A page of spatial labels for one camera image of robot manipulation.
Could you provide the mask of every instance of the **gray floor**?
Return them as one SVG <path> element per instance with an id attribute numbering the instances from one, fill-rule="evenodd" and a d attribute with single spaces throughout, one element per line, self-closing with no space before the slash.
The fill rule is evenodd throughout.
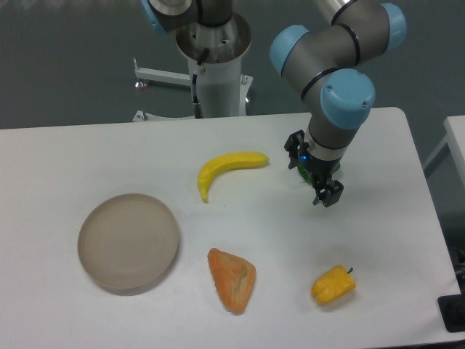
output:
<path id="1" fill-rule="evenodd" d="M 405 111 L 423 161 L 445 134 L 445 117 L 465 114 L 465 1 L 392 2 L 408 21 L 405 44 L 359 70 L 376 85 L 376 107 Z M 243 61 L 244 73 L 255 78 L 251 113 L 305 111 L 273 70 L 268 50 L 289 25 L 326 28 L 314 2 L 234 3 L 253 35 Z M 142 108 L 161 116 L 192 115 L 186 89 L 136 92 L 133 56 L 143 67 L 187 72 L 174 34 L 152 33 L 138 0 L 0 0 L 0 129 L 130 122 Z M 465 190 L 450 157 L 429 187 L 446 239 L 464 248 Z"/>

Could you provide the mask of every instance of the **blue joint cap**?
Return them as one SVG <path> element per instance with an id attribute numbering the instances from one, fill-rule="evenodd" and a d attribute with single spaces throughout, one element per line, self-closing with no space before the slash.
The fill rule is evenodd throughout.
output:
<path id="1" fill-rule="evenodd" d="M 389 41 L 386 51 L 391 51 L 400 46 L 407 35 L 407 22 L 402 10 L 394 4 L 381 4 L 387 12 L 389 18 Z"/>
<path id="2" fill-rule="evenodd" d="M 303 25 L 291 25 L 276 36 L 270 47 L 270 59 L 276 71 L 282 76 L 283 67 L 292 49 L 303 35 L 309 33 Z"/>
<path id="3" fill-rule="evenodd" d="M 150 23 L 150 27 L 155 31 L 157 34 L 163 35 L 166 34 L 165 29 L 161 26 L 158 18 L 153 13 L 150 5 L 148 4 L 149 0 L 140 0 L 142 3 L 142 8 L 144 9 L 145 16 Z"/>
<path id="4" fill-rule="evenodd" d="M 320 93 L 326 118 L 340 129 L 358 129 L 368 118 L 375 103 L 373 82 L 355 69 L 332 73 Z"/>

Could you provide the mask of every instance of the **toy pepper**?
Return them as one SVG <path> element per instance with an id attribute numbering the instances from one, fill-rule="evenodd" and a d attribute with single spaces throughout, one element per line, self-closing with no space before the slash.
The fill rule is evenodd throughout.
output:
<path id="1" fill-rule="evenodd" d="M 325 305 L 342 297 L 355 288 L 355 280 L 342 265 L 324 273 L 312 287 L 312 296 L 319 305 Z"/>

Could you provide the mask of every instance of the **plate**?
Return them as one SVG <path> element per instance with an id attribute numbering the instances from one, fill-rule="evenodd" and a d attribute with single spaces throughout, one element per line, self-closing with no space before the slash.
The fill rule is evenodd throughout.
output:
<path id="1" fill-rule="evenodd" d="M 100 204 L 78 238 L 85 271 L 116 294 L 146 291 L 170 266 L 179 244 L 171 210 L 144 194 L 124 194 Z"/>

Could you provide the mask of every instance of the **banana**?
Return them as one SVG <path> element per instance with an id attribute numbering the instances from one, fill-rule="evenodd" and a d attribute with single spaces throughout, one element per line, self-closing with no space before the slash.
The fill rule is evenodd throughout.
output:
<path id="1" fill-rule="evenodd" d="M 231 169 L 253 169 L 268 162 L 268 156 L 256 151 L 241 151 L 218 156 L 203 165 L 198 173 L 197 185 L 203 202 L 209 202 L 209 187 L 211 182 Z"/>

